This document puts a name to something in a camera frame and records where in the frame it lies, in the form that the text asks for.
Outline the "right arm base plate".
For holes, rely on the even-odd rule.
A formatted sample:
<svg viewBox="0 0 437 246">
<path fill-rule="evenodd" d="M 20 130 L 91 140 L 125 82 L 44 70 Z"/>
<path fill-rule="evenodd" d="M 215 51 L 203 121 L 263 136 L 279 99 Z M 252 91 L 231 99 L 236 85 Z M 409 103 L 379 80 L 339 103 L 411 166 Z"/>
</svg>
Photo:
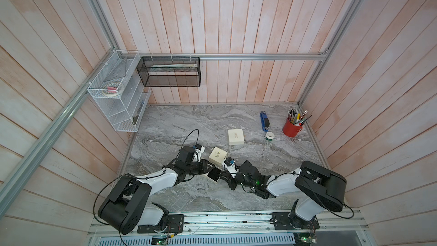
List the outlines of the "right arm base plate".
<svg viewBox="0 0 437 246">
<path fill-rule="evenodd" d="M 276 212 L 272 213 L 272 218 L 269 220 L 277 231 L 283 230 L 318 230 L 320 224 L 314 216 L 310 221 L 305 221 L 291 212 Z"/>
</svg>

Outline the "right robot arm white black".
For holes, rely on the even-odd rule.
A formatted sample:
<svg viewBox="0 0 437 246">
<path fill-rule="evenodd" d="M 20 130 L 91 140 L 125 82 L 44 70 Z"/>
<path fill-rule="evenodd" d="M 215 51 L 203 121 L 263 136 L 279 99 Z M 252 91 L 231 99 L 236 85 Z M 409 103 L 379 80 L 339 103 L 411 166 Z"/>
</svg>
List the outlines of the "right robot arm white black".
<svg viewBox="0 0 437 246">
<path fill-rule="evenodd" d="M 344 196 L 347 180 L 323 166 L 311 161 L 304 161 L 292 172 L 279 175 L 263 175 L 249 161 L 238 166 L 235 160 L 227 158 L 218 177 L 224 180 L 231 190 L 236 187 L 248 188 L 263 199 L 276 198 L 292 192 L 302 192 L 307 198 L 298 202 L 292 209 L 292 215 L 304 222 L 309 222 L 322 211 L 334 215 L 345 207 Z"/>
</svg>

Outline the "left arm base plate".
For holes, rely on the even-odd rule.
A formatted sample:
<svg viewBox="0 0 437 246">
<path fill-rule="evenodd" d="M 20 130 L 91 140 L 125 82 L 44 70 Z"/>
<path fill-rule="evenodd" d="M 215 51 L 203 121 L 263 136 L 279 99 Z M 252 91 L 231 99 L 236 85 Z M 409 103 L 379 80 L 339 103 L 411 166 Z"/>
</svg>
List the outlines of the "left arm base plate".
<svg viewBox="0 0 437 246">
<path fill-rule="evenodd" d="M 165 215 L 157 225 L 139 225 L 138 233 L 164 235 L 165 233 L 179 234 L 183 231 L 184 215 Z"/>
</svg>

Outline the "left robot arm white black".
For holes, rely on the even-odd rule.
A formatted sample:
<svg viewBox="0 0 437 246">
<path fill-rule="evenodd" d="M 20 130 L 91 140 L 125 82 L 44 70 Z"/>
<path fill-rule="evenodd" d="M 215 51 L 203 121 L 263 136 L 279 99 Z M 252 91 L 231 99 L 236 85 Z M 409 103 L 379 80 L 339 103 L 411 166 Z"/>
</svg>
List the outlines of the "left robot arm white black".
<svg viewBox="0 0 437 246">
<path fill-rule="evenodd" d="M 197 175 L 209 173 L 215 166 L 202 159 L 205 147 L 196 144 L 182 147 L 177 156 L 162 170 L 145 176 L 124 174 L 114 180 L 114 187 L 102 202 L 97 216 L 104 224 L 126 235 L 135 227 L 148 227 L 154 232 L 171 230 L 169 211 L 157 203 L 148 203 L 153 194 L 188 182 Z"/>
</svg>

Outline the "cream drawer jewelry box front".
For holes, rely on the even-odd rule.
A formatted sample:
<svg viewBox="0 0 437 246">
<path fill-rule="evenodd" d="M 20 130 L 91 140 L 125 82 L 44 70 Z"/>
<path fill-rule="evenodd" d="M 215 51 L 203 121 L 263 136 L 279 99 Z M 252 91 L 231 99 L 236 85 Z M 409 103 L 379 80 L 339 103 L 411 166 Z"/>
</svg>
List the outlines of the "cream drawer jewelry box front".
<svg viewBox="0 0 437 246">
<path fill-rule="evenodd" d="M 220 174 L 221 174 L 222 170 L 214 167 L 210 172 L 208 172 L 206 174 L 206 177 L 211 180 L 212 182 L 217 183 L 218 180 L 220 179 Z"/>
</svg>

